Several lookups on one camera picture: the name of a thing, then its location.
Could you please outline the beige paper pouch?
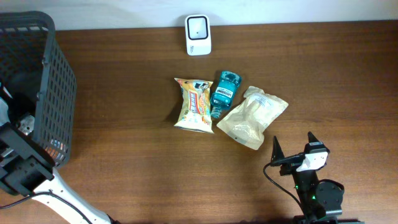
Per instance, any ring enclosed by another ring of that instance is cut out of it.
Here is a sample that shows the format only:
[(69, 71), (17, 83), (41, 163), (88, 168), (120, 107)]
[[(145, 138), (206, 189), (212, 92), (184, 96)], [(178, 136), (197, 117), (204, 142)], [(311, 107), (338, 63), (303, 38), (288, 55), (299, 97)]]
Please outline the beige paper pouch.
[(265, 129), (289, 106), (283, 99), (249, 86), (244, 101), (231, 110), (217, 127), (236, 142), (258, 150), (264, 142)]

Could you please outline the teal mouthwash bottle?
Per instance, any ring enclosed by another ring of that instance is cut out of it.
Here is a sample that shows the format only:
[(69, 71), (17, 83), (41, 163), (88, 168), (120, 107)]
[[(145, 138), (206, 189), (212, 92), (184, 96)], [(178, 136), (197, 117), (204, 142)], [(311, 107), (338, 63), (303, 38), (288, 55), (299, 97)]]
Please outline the teal mouthwash bottle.
[(229, 110), (233, 105), (234, 96), (242, 82), (242, 77), (230, 71), (222, 71), (216, 90), (213, 92), (210, 103), (212, 106), (211, 117), (219, 118), (223, 111)]

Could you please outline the yellow snack bag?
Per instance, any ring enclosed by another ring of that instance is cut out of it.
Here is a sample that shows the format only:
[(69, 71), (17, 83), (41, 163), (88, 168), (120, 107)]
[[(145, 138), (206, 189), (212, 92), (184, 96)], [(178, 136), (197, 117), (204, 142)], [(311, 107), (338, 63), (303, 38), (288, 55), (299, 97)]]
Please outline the yellow snack bag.
[(174, 78), (182, 92), (182, 109), (176, 128), (213, 134), (211, 120), (210, 87), (212, 81)]

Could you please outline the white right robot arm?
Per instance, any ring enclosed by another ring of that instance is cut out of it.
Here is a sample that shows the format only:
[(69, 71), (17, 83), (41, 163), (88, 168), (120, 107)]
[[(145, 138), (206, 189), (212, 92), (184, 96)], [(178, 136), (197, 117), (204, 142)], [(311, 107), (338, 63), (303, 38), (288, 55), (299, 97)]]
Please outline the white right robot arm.
[(325, 167), (330, 150), (311, 132), (303, 152), (285, 157), (277, 140), (273, 140), (271, 164), (280, 168), (280, 175), (291, 175), (295, 183), (302, 216), (294, 223), (360, 223), (357, 219), (340, 220), (345, 188), (330, 179), (320, 180), (317, 171)]

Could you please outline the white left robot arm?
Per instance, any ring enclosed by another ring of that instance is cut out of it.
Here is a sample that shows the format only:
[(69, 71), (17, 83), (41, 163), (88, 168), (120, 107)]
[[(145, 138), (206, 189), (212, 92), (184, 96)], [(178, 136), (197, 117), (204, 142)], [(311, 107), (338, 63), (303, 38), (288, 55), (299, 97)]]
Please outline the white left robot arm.
[[(1, 85), (1, 188), (25, 199), (42, 197), (45, 204), (55, 199), (54, 209), (73, 222), (109, 222), (107, 214), (68, 189), (57, 171), (70, 157), (76, 89), (75, 83), (46, 84), (30, 96)], [(109, 155), (86, 157), (83, 172), (73, 171), (72, 176), (99, 190), (98, 202), (132, 209), (139, 221), (198, 205), (192, 195), (177, 198), (178, 171), (160, 156), (158, 144), (139, 147), (151, 150), (153, 161), (130, 161), (124, 150), (114, 143)]]

